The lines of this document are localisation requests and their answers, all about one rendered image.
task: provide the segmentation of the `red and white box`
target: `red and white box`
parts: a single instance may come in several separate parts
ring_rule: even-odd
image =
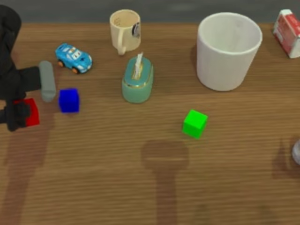
[[[300,57],[300,22],[291,10],[280,11],[273,34],[291,59]]]

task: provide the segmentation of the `car wheel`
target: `car wheel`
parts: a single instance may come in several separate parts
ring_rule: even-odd
[[[61,61],[61,60],[58,60],[58,65],[60,66],[60,67],[65,67],[65,64],[63,63],[63,61]]]
[[[75,67],[72,68],[72,72],[75,73],[75,74],[79,74],[80,73],[80,71],[77,68],[75,68]]]

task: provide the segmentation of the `mug handle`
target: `mug handle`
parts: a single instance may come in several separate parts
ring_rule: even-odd
[[[118,54],[124,55],[126,52],[126,47],[123,47],[123,36],[124,36],[124,30],[121,29],[118,35]]]

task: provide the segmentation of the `black design on mug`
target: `black design on mug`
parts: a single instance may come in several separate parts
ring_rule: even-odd
[[[141,34],[140,22],[137,22],[135,25],[133,25],[131,33],[132,33],[132,36],[135,37],[135,38],[140,37],[140,34]]]

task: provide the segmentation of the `beige mug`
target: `beige mug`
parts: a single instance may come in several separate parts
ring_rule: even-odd
[[[132,51],[141,43],[141,18],[133,10],[122,9],[114,12],[110,19],[112,45],[119,55]]]

